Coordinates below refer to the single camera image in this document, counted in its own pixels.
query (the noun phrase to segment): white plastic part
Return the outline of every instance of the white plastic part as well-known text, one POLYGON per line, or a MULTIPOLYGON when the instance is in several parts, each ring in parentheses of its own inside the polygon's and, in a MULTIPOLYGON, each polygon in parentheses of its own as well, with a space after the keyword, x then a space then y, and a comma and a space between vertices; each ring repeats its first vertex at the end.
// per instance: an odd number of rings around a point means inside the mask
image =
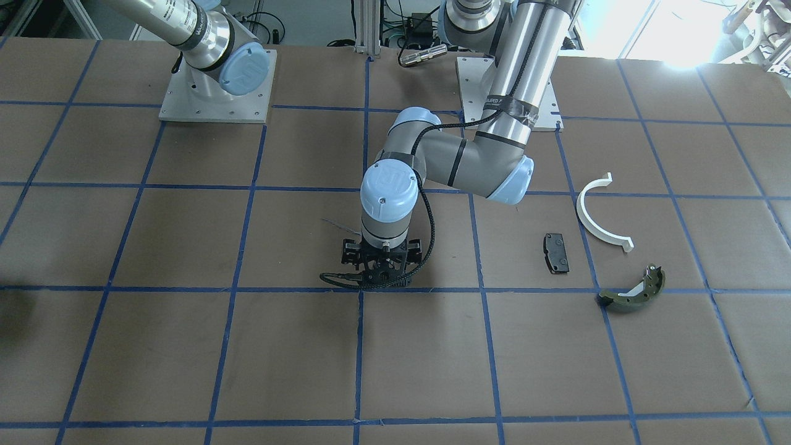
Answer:
POLYGON ((602 226, 596 224, 596 222, 593 221, 591 215, 588 213, 588 208, 585 206, 585 193, 589 192, 591 188, 607 187, 611 183, 612 173, 607 172, 603 178, 591 181, 588 185, 586 185, 585 188, 582 189, 582 192, 580 192, 580 195, 577 197, 577 217, 579 217, 582 225, 585 226, 585 229, 588 229, 588 232, 590 232, 593 236, 599 238, 603 242, 620 245, 623 247, 624 252, 629 253, 632 251, 632 249, 634 249, 632 238, 622 237, 621 235, 616 235, 603 229, 602 226))
POLYGON ((418 181, 412 169, 397 159, 382 159, 362 178, 360 201, 371 218, 395 223, 406 218, 418 201, 418 181))

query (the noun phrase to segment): robotic arm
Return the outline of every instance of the robotic arm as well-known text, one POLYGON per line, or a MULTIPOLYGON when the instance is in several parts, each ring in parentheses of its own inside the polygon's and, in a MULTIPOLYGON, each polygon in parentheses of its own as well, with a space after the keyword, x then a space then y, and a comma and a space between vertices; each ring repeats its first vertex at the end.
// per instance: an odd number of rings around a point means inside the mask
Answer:
POLYGON ((581 0, 443 0, 443 41, 496 55, 496 71, 481 120, 441 125, 424 108, 407 108, 395 120, 377 161, 361 186, 362 240, 344 240, 342 263, 356 274, 322 274, 328 283, 355 289, 407 286, 433 248, 433 216, 422 183, 430 179, 506 204, 527 192, 533 160, 524 155, 538 104, 566 30, 581 0), (478 125, 472 140, 435 131, 478 125), (419 240, 407 240, 412 209, 422 196, 432 225, 425 257, 419 240), (417 266, 407 272, 407 264, 417 266), (348 284, 333 280, 340 278, 348 284))
MULTIPOLYGON (((270 52, 239 21, 227 14, 219 0, 104 0, 122 15, 148 29, 181 51, 171 80, 173 96, 182 96, 182 108, 193 113, 203 108, 233 111, 239 108, 241 97, 258 91, 270 71, 270 52)), ((169 114, 160 113, 162 120, 196 120, 229 122, 263 122, 260 119, 200 119, 175 116, 174 105, 169 114)))

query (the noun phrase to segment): grid square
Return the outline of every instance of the grid square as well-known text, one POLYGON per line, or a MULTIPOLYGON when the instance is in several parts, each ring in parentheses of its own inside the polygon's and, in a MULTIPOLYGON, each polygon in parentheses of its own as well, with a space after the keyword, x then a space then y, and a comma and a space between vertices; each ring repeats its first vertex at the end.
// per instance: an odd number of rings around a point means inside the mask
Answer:
POLYGON ((695 70, 655 60, 621 60, 634 99, 645 119, 722 120, 695 70))
POLYGON ((0 100, 68 101, 95 43, 79 39, 7 39, 0 51, 0 100), (57 75, 50 67, 57 67, 57 75))
POLYGON ((628 422, 506 424, 505 441, 542 445, 634 445, 634 435, 628 422))
POLYGON ((365 106, 367 55, 353 48, 289 46, 287 50, 278 50, 273 105, 365 106))
MULTIPOLYGON (((413 287, 478 287, 478 265, 472 242, 472 223, 468 195, 429 194, 436 235, 431 258, 412 277, 413 287)), ((418 199, 412 214, 409 236, 419 238, 423 253, 429 246, 431 229, 426 207, 418 199)))
POLYGON ((707 64, 698 70, 728 122, 791 122, 791 101, 776 74, 751 63, 707 64))
POLYGON ((152 109, 73 107, 36 181, 137 184, 159 126, 152 109))
POLYGON ((568 196, 526 196, 516 206, 475 197, 475 218, 487 287, 592 287, 574 204, 568 196), (553 275, 544 235, 563 234, 570 272, 553 275))
POLYGON ((756 419, 652 420, 638 428, 644 445, 765 445, 756 419))
POLYGON ((663 294, 610 320, 636 413, 745 408, 749 397, 708 295, 663 294))
POLYGON ((769 196, 791 195, 791 128, 732 127, 753 173, 769 196))
POLYGON ((789 296, 716 295, 715 298, 761 409, 791 411, 789 296))
POLYGON ((238 294, 216 418, 350 418, 357 327, 357 294, 238 294))
POLYGON ((259 185, 359 188, 362 112, 272 110, 259 185))
POLYGON ((669 287, 704 288, 687 236, 669 198, 588 196, 586 206, 593 220, 612 233, 632 237, 634 250, 624 253, 588 234, 599 285, 631 288, 648 264, 662 266, 669 287))
POLYGON ((5 445, 55 443, 57 436, 57 429, 5 429, 0 430, 0 443, 5 445))
POLYGON ((213 445, 260 445, 261 443, 299 443, 300 445, 348 445, 352 427, 288 427, 288 428, 214 428, 213 445))
POLYGON ((230 286, 247 201, 245 191, 146 190, 115 285, 230 286))
POLYGON ((763 421, 769 430, 772 443, 791 443, 791 419, 764 418, 763 421))
POLYGON ((104 286, 136 192, 30 188, 0 245, 0 276, 11 283, 104 286))
POLYGON ((0 291, 1 422, 63 418, 100 299, 100 292, 0 291))
POLYGON ((260 143, 260 125, 168 122, 148 182, 249 186, 260 143))
POLYGON ((0 187, 0 227, 6 226, 21 193, 22 187, 0 187))
POLYGON ((626 413, 591 295, 488 297, 503 416, 626 413))
POLYGON ((209 412, 228 294, 108 297, 71 420, 195 420, 209 412))
POLYGON ((0 181, 28 180, 62 114, 54 105, 0 105, 0 181))
POLYGON ((165 42, 102 40, 75 100, 161 104, 178 55, 165 42))
POLYGON ((552 85, 564 116, 638 117, 615 60, 558 57, 552 85))
POLYGON ((495 424, 377 425, 360 427, 360 445, 497 445, 495 424))
POLYGON ((791 288, 791 249, 766 202, 680 200, 679 206, 711 287, 791 288))
POLYGON ((674 193, 760 195, 722 125, 648 124, 674 193))
POLYGON ((360 213, 357 192, 256 192, 239 285, 326 287, 321 272, 352 273, 341 246, 359 237, 324 219, 360 230, 360 213))
POLYGON ((365 294, 362 418, 493 416, 479 294, 365 294))
POLYGON ((398 49, 382 48, 380 58, 370 64, 371 108, 461 109, 456 57, 449 55, 407 69, 399 66, 398 53, 398 49))
POLYGON ((204 428, 78 428, 66 430, 63 445, 201 445, 204 428))
POLYGON ((640 124, 572 120, 561 138, 575 191, 610 172, 613 183, 595 192, 668 192, 640 124))

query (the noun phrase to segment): black tape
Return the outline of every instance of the black tape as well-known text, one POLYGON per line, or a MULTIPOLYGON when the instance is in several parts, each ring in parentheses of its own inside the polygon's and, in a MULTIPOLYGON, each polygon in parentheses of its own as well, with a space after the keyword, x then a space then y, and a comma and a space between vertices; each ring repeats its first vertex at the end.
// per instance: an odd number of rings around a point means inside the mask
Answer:
POLYGON ((519 4, 543 3, 545 5, 554 6, 564 13, 569 14, 569 17, 572 17, 574 14, 574 9, 579 1, 580 0, 519 0, 519 4))
POLYGON ((209 30, 209 18, 206 16, 206 11, 198 5, 195 5, 195 9, 198 11, 198 22, 195 24, 195 29, 192 31, 190 38, 186 39, 182 44, 173 45, 181 51, 190 51, 197 47, 209 30))
POLYGON ((528 102, 518 101, 511 96, 490 95, 483 106, 485 110, 502 110, 508 116, 518 120, 531 129, 539 119, 539 108, 528 102))

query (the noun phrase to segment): curved metal part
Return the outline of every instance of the curved metal part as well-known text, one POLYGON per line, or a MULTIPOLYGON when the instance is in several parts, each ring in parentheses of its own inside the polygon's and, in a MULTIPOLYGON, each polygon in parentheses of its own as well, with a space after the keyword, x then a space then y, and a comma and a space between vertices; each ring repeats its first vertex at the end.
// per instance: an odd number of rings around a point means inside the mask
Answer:
POLYGON ((665 275, 661 266, 649 264, 645 268, 642 281, 631 291, 617 293, 602 290, 596 296, 596 301, 608 310, 616 312, 634 312, 647 306, 664 290, 665 275))
POLYGON ((597 179, 588 183, 588 185, 582 189, 580 195, 577 197, 577 217, 582 222, 582 225, 585 226, 585 229, 588 229, 588 232, 590 232, 593 236, 599 238, 603 242, 620 245, 623 247, 624 252, 629 253, 632 251, 632 249, 634 249, 632 238, 616 235, 612 232, 606 231, 604 228, 602 228, 602 226, 596 224, 596 221, 593 221, 593 218, 591 218, 591 215, 588 213, 588 208, 585 206, 585 193, 589 192, 591 188, 607 187, 611 183, 612 173, 610 172, 607 172, 607 174, 601 179, 597 179))

